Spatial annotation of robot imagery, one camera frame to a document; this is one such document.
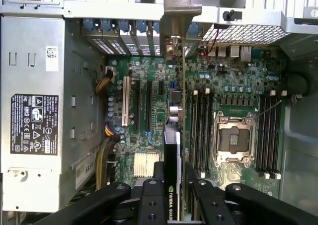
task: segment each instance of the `white connector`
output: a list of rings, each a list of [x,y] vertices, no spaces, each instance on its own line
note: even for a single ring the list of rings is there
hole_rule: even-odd
[[[130,77],[124,77],[123,80],[123,113],[122,126],[127,127],[129,124],[129,99],[130,99]]]

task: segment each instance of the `ram slot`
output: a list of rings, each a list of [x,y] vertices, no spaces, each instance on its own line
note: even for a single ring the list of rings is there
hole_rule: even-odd
[[[125,76],[123,81],[122,126],[127,127],[129,123],[130,77]]]
[[[260,97],[260,108],[259,112],[265,111],[265,97]],[[264,147],[264,128],[265,128],[265,115],[261,114],[258,119],[258,146],[256,153],[256,171],[261,172],[262,159],[263,159],[263,147]]]
[[[149,132],[151,130],[152,100],[153,100],[153,82],[147,81],[146,132]]]
[[[265,98],[265,110],[270,108],[271,98]],[[268,148],[269,148],[269,132],[270,132],[270,111],[264,113],[265,117],[265,128],[264,128],[264,147],[263,147],[263,160],[261,170],[267,172],[267,160],[268,160]]]
[[[274,159],[273,159],[273,169],[275,172],[278,172],[277,170],[277,162],[278,162],[278,146],[279,146],[279,134],[280,134],[280,119],[281,119],[281,109],[282,104],[278,104],[276,107],[277,110],[277,116],[276,116],[276,126],[275,126],[275,147],[274,147]]]
[[[196,121],[196,143],[195,143],[195,163],[194,163],[194,169],[198,172],[200,169],[200,139],[202,138],[201,136],[201,117],[202,117],[202,93],[198,93],[198,106],[197,106],[197,121]]]
[[[136,111],[135,111],[135,127],[136,131],[139,134],[140,130],[140,110],[141,110],[141,86],[140,86],[140,81],[136,81],[135,85],[135,96],[136,96]]]
[[[205,157],[205,171],[209,172],[210,169],[210,157],[211,157],[211,147],[212,147],[212,143],[211,143],[211,136],[212,136],[212,132],[213,132],[213,114],[212,114],[212,106],[213,106],[213,95],[209,94],[209,105],[208,105],[208,116],[207,116],[207,148],[206,148],[206,157]]]
[[[190,162],[192,163],[193,168],[195,167],[195,158],[196,158],[196,135],[197,135],[197,110],[198,110],[198,91],[193,91],[192,95],[192,121],[191,121],[191,154]]]
[[[202,94],[202,123],[201,123],[201,142],[200,142],[200,171],[203,171],[205,169],[205,152],[206,152],[206,135],[207,135],[207,95]]]
[[[272,97],[271,98],[271,106],[274,105],[277,102],[277,99]],[[270,121],[272,122],[272,126],[270,128],[270,137],[269,137],[269,154],[268,154],[268,161],[267,161],[267,171],[272,172],[274,170],[273,168],[273,162],[274,162],[274,154],[275,154],[275,141],[276,141],[276,116],[277,116],[277,107],[273,107],[270,113]]]

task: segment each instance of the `power supply label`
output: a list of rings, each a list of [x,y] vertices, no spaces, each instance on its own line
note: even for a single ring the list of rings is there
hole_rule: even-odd
[[[11,98],[11,154],[58,154],[59,97],[15,94]]]

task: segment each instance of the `capacitor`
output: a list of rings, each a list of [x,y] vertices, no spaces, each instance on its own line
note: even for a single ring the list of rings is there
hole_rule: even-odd
[[[266,79],[269,80],[269,81],[273,81],[274,80],[274,76],[273,75],[268,75],[266,77]]]

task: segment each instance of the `mesh panel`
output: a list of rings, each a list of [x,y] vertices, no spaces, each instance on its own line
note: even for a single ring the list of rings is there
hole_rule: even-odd
[[[114,54],[114,52],[101,39],[92,39],[92,41],[107,54]]]
[[[217,29],[213,26],[203,37],[203,41],[214,41]],[[279,26],[266,25],[232,25],[228,29],[219,30],[217,42],[237,44],[268,45],[288,35]]]
[[[120,46],[120,44],[117,42],[117,40],[108,40],[108,42],[114,47],[114,49],[121,55],[125,55],[125,51]]]

